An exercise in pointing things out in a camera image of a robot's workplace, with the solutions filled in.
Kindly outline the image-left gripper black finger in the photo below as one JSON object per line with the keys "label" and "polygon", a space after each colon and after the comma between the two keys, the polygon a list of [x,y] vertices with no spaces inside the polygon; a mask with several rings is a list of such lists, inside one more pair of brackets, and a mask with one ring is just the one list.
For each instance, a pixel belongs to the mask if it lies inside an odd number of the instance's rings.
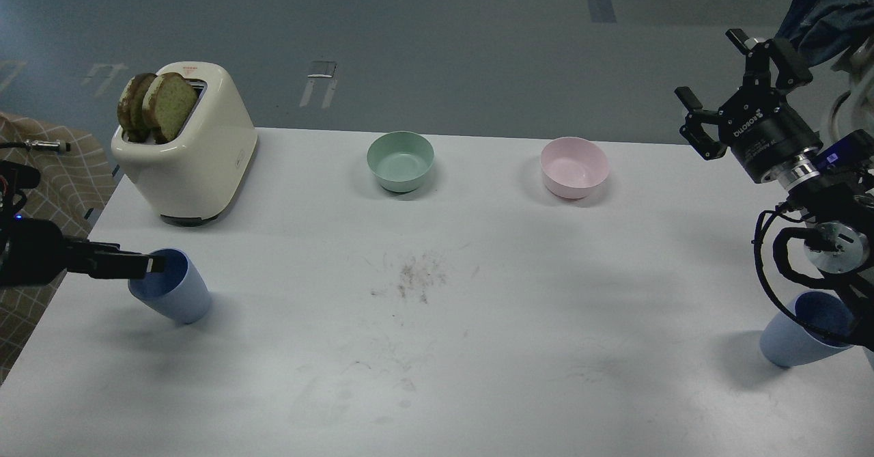
{"label": "image-left gripper black finger", "polygon": [[66,270],[94,279],[144,279],[162,273],[167,259],[162,255],[123,251],[118,243],[66,239]]}

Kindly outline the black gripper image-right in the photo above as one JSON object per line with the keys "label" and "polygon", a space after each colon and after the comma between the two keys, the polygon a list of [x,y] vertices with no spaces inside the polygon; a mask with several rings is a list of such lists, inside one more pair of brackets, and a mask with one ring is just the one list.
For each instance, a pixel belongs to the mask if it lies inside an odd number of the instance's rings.
{"label": "black gripper image-right", "polygon": [[[756,39],[743,29],[728,29],[725,37],[745,56],[740,88],[712,111],[689,87],[676,87],[675,96],[687,111],[679,133],[706,161],[724,157],[729,147],[759,184],[777,165],[821,149],[820,137],[786,99],[811,83],[813,74],[787,39]],[[718,128],[719,139],[703,130],[706,124]]]}

